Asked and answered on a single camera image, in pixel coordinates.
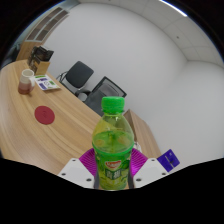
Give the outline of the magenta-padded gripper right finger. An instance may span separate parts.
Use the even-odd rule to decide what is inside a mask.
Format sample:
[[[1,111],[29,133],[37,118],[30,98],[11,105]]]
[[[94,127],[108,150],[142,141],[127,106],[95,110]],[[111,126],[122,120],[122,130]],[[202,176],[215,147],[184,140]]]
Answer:
[[[167,175],[168,172],[156,158],[147,158],[137,149],[132,149],[128,177],[130,189],[144,187]]]

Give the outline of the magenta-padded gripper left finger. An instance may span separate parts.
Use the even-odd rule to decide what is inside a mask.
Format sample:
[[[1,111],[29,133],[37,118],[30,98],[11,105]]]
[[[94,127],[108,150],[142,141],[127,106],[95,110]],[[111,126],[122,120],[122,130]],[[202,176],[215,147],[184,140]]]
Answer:
[[[58,176],[84,188],[98,189],[99,177],[94,149],[89,149],[80,158],[71,158]]]

